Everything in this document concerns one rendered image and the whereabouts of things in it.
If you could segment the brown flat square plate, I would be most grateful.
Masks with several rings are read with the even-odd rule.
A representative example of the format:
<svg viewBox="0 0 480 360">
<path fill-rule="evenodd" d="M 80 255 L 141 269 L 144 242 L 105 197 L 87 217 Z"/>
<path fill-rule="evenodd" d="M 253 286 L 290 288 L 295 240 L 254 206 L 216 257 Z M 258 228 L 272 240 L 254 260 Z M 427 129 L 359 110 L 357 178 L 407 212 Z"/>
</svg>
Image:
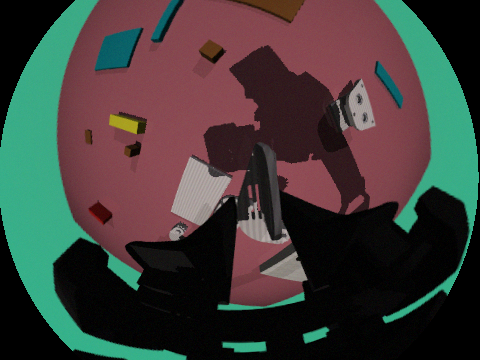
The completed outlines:
<svg viewBox="0 0 480 360">
<path fill-rule="evenodd" d="M 251 5 L 251 8 L 261 9 L 268 12 L 268 15 L 275 15 L 284 20 L 285 23 L 291 23 L 295 19 L 296 13 L 299 13 L 300 5 L 304 0 L 231 0 L 239 1 L 239 4 Z"/>
</svg>

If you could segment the teal flat rectangular plate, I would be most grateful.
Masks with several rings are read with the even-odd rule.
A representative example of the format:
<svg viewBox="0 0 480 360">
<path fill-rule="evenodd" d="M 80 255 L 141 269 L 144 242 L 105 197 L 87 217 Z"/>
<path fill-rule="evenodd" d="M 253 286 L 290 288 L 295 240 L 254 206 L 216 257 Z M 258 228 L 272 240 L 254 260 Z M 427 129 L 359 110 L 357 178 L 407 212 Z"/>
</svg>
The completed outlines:
<svg viewBox="0 0 480 360">
<path fill-rule="evenodd" d="M 131 67 L 132 55 L 135 55 L 136 44 L 143 31 L 144 29 L 140 27 L 105 36 L 97 56 L 95 71 Z"/>
</svg>

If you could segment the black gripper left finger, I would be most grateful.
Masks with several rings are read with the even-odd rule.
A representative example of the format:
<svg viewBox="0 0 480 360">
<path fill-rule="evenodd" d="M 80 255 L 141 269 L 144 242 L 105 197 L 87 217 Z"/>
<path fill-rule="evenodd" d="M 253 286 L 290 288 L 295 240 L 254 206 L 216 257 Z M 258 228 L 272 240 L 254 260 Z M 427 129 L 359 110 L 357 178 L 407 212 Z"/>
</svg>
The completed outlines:
<svg viewBox="0 0 480 360">
<path fill-rule="evenodd" d="M 236 200 L 229 197 L 185 239 L 131 241 L 125 251 L 143 269 L 195 277 L 219 305 L 225 305 L 231 303 L 236 228 Z"/>
</svg>

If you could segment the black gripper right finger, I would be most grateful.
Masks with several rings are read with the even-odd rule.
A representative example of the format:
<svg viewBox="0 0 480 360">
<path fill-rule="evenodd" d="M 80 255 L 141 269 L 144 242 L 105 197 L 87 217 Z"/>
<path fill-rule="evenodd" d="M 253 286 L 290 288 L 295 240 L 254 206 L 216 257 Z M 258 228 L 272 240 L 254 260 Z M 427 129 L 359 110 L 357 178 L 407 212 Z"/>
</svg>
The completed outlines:
<svg viewBox="0 0 480 360">
<path fill-rule="evenodd" d="M 281 220 L 285 224 L 312 292 L 327 288 L 329 276 L 351 251 L 359 236 L 395 220 L 400 204 L 389 201 L 349 215 L 328 211 L 300 197 L 279 191 Z"/>
</svg>

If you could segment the yellow rectangular block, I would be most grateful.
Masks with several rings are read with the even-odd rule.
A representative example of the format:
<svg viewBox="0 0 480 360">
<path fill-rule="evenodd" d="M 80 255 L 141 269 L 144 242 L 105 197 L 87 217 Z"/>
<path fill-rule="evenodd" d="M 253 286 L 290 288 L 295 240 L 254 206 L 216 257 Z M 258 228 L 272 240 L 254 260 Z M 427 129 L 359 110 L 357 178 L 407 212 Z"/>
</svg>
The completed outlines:
<svg viewBox="0 0 480 360">
<path fill-rule="evenodd" d="M 109 125 L 115 125 L 115 127 L 124 129 L 127 132 L 136 133 L 136 135 L 143 135 L 145 132 L 145 124 L 144 121 L 131 119 L 131 117 L 125 117 L 124 115 L 121 116 L 119 113 L 117 115 L 109 116 Z"/>
</svg>

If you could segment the teal flat bar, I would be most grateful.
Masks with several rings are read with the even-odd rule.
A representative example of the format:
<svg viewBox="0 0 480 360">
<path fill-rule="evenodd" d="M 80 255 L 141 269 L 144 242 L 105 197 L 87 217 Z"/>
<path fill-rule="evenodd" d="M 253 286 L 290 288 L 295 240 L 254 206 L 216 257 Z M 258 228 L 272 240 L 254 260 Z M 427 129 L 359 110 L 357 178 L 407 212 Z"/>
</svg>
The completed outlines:
<svg viewBox="0 0 480 360">
<path fill-rule="evenodd" d="M 401 92 L 397 91 L 397 87 L 395 81 L 392 81 L 391 76 L 389 73 L 385 71 L 383 65 L 380 64 L 380 61 L 376 60 L 376 68 L 375 68 L 375 75 L 377 75 L 377 79 L 381 80 L 381 84 L 384 83 L 384 87 L 388 89 L 389 95 L 392 95 L 392 99 L 395 99 L 397 107 L 401 109 L 403 107 L 403 96 L 401 96 Z"/>
<path fill-rule="evenodd" d="M 167 29 L 169 28 L 169 24 L 172 23 L 173 16 L 179 12 L 181 8 L 180 5 L 183 4 L 184 0 L 172 0 L 169 1 L 167 5 L 167 11 L 163 13 L 163 17 L 161 17 L 160 21 L 157 21 L 156 29 L 153 31 L 152 40 L 153 43 L 161 43 L 164 40 L 165 33 L 167 33 Z"/>
</svg>

